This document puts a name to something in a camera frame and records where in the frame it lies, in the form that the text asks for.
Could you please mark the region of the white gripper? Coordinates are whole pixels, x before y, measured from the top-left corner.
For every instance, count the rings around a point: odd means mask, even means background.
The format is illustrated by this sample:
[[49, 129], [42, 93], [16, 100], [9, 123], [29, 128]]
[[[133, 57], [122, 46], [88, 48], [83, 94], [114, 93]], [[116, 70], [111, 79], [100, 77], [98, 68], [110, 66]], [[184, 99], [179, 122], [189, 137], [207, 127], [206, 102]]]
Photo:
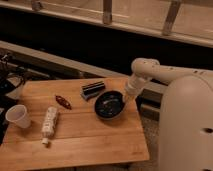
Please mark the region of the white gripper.
[[128, 103], [129, 101], [134, 100], [149, 82], [149, 77], [140, 77], [136, 74], [132, 74], [125, 84], [123, 101]]

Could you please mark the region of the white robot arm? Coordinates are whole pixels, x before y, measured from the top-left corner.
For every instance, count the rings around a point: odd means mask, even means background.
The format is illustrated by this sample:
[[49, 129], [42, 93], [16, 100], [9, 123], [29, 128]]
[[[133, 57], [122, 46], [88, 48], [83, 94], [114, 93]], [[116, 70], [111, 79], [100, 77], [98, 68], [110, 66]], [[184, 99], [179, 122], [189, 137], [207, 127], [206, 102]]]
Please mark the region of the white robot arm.
[[158, 171], [213, 171], [213, 70], [165, 66], [137, 58], [124, 100], [153, 79], [167, 85], [160, 107]]

